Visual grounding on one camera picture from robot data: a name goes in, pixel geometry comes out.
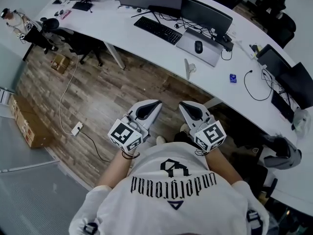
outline power strip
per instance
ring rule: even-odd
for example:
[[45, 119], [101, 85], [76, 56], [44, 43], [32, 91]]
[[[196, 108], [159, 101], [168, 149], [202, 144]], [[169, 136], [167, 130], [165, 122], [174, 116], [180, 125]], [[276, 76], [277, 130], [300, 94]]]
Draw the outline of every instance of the power strip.
[[74, 136], [77, 136], [77, 134], [79, 133], [79, 130], [81, 130], [84, 127], [82, 122], [78, 122], [75, 127], [72, 129], [72, 134]]

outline sleeve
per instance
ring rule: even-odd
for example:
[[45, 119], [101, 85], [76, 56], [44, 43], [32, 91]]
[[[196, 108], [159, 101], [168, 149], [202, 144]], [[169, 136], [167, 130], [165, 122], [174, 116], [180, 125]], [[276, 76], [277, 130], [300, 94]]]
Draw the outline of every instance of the sleeve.
[[83, 205], [71, 221], [69, 226], [70, 235], [85, 234], [83, 230], [84, 226], [95, 221], [99, 206], [111, 190], [109, 186], [98, 186], [87, 193]]
[[247, 218], [249, 214], [252, 214], [252, 211], [256, 212], [255, 216], [258, 215], [262, 221], [262, 235], [266, 235], [269, 226], [269, 214], [265, 207], [254, 197], [250, 186], [245, 181], [237, 181], [232, 187], [248, 200]]

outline cardboard box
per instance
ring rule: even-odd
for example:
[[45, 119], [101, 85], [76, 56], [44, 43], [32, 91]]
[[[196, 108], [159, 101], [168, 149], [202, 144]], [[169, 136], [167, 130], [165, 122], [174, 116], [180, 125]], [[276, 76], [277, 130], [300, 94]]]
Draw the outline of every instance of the cardboard box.
[[17, 121], [20, 112], [27, 112], [31, 114], [36, 114], [33, 108], [30, 106], [26, 98], [18, 95], [11, 95], [9, 100], [9, 107], [12, 115]]
[[48, 146], [53, 140], [51, 133], [35, 114], [20, 112], [17, 125], [30, 148]]
[[52, 61], [51, 68], [56, 70], [58, 73], [63, 74], [70, 63], [70, 59], [61, 54], [57, 54]]

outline floor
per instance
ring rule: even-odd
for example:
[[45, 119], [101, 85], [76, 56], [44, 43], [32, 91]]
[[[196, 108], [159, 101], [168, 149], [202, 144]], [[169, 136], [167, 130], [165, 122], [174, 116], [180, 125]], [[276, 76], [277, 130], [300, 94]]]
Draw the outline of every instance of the floor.
[[[21, 76], [17, 93], [25, 96], [44, 124], [51, 130], [55, 141], [50, 149], [81, 179], [94, 186], [101, 173], [108, 166], [96, 154], [91, 140], [79, 134], [66, 135], [61, 130], [59, 103], [76, 67], [77, 56], [69, 52], [68, 46], [58, 43], [58, 53], [71, 59], [64, 74], [59, 74], [50, 65], [56, 53], [50, 51], [43, 55], [42, 49], [34, 47], [27, 57], [27, 68]], [[183, 124], [178, 103], [191, 100], [205, 103], [211, 95], [195, 87], [165, 69], [157, 67], [126, 51], [117, 49], [126, 65], [122, 70], [107, 52], [101, 53], [103, 67], [90, 54], [83, 65], [78, 65], [75, 76], [62, 101], [62, 124], [70, 132], [78, 121], [84, 124], [83, 131], [96, 143], [101, 157], [111, 160], [118, 148], [114, 146], [107, 133], [117, 118], [136, 102], [146, 99], [160, 99], [162, 111], [150, 129], [151, 137], [139, 149], [155, 145], [156, 137], [162, 135], [172, 141]], [[236, 113], [224, 104], [210, 112], [220, 120], [226, 133]], [[221, 151], [231, 160], [233, 154], [248, 154], [251, 150], [237, 148], [231, 137], [227, 137]]]

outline black mouse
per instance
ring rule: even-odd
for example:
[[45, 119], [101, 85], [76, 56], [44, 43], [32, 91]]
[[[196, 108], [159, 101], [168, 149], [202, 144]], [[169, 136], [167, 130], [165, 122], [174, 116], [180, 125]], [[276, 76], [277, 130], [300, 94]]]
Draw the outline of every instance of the black mouse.
[[195, 41], [195, 52], [200, 54], [203, 52], [203, 46], [201, 41]]

